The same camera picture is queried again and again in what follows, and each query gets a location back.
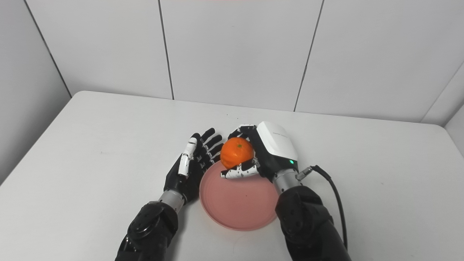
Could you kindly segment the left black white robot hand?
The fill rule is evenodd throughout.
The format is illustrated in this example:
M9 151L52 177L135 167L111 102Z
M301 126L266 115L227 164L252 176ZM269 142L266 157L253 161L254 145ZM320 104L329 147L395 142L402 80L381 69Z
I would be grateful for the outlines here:
M164 191L175 191L184 203L199 196L199 185L206 171L220 160L223 137L210 128L202 135L194 133L169 170Z

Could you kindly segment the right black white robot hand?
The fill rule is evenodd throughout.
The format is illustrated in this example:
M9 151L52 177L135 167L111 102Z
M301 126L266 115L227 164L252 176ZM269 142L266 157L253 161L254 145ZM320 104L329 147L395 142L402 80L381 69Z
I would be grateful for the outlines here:
M249 141L254 156L227 167L220 176L238 179L259 174L273 181L282 170L297 170L297 152L286 130L273 122L262 121L258 125L242 124L228 136L228 140L240 137Z

